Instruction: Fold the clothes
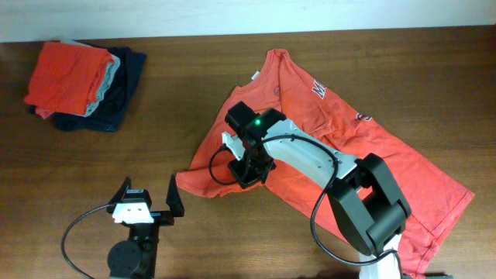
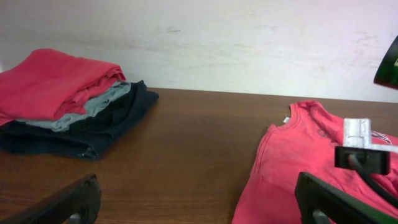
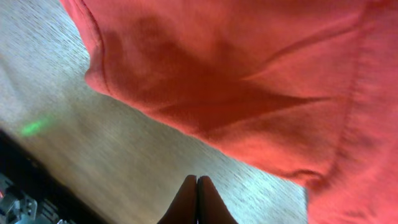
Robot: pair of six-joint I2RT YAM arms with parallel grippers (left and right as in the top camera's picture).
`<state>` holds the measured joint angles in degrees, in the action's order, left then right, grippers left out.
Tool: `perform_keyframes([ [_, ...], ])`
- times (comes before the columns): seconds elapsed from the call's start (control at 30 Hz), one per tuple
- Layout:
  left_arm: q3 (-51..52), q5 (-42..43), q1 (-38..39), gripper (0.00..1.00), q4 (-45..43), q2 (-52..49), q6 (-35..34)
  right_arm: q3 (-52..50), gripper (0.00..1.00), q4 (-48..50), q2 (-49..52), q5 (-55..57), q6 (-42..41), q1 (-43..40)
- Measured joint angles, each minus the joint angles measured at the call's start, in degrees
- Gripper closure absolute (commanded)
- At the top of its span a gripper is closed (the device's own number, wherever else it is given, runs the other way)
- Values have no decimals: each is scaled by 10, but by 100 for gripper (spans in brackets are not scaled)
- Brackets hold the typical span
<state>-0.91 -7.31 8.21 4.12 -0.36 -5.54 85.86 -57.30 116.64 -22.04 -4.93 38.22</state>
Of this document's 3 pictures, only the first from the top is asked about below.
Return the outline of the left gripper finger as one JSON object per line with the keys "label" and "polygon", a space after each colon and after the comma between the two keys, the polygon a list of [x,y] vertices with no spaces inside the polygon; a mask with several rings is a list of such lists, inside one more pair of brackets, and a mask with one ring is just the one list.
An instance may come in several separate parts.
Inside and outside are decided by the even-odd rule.
{"label": "left gripper finger", "polygon": [[110,199],[109,204],[115,205],[117,203],[120,203],[126,191],[129,190],[130,188],[131,188],[131,178],[126,177],[119,190]]}
{"label": "left gripper finger", "polygon": [[184,217],[184,205],[179,195],[176,177],[173,174],[170,176],[166,204],[173,217]]}

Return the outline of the orange-red t-shirt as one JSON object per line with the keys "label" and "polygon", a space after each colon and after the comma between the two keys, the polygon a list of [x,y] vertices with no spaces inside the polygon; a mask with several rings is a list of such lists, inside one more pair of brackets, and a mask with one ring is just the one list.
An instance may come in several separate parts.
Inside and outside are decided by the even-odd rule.
{"label": "orange-red t-shirt", "polygon": [[198,148],[188,170],[176,176],[177,186],[203,198],[240,192],[221,153],[221,134],[230,128],[228,110],[245,102],[255,112],[269,108],[284,113],[298,128],[324,144],[360,158],[381,157],[412,208],[399,243],[404,272],[424,278],[428,265],[474,198],[474,193],[452,179],[419,152],[390,134],[370,116],[362,115],[337,94],[295,64],[284,49],[274,49],[260,73],[236,87]]}

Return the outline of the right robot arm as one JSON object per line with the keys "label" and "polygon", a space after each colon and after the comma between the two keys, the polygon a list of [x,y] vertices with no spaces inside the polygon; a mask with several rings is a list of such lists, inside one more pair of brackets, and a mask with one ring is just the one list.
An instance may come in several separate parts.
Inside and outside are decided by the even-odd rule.
{"label": "right robot arm", "polygon": [[274,108],[259,114],[239,102],[225,121],[234,134],[222,134],[221,148],[235,157],[228,168],[236,184],[246,189],[265,182],[278,160],[293,167],[322,188],[310,217],[312,235],[327,199],[338,230],[360,256],[337,261],[359,267],[361,278],[405,277],[398,247],[412,210],[382,158],[369,153],[360,159],[326,146]]}

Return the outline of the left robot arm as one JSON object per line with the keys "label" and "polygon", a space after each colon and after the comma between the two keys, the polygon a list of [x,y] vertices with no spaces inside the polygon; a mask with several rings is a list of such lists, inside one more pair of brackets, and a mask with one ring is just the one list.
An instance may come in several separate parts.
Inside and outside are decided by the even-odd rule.
{"label": "left robot arm", "polygon": [[175,176],[170,177],[165,211],[153,211],[152,199],[146,189],[133,189],[126,178],[109,201],[107,213],[114,222],[129,229],[126,240],[115,244],[108,252],[110,278],[152,279],[155,277],[159,232],[163,226],[173,226],[184,216],[184,206]]}

